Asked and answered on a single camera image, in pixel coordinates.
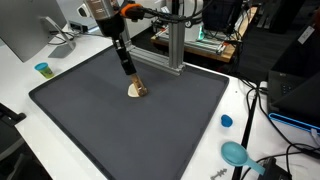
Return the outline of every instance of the computer monitor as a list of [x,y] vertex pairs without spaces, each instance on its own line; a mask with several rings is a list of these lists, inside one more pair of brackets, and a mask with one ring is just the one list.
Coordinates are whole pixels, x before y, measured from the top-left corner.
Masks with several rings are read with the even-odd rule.
[[[52,40],[54,35],[50,31],[57,31],[57,27],[64,27],[66,23],[56,0],[0,1],[0,38],[22,62],[32,58]],[[67,49],[61,49],[60,55],[68,54]]]

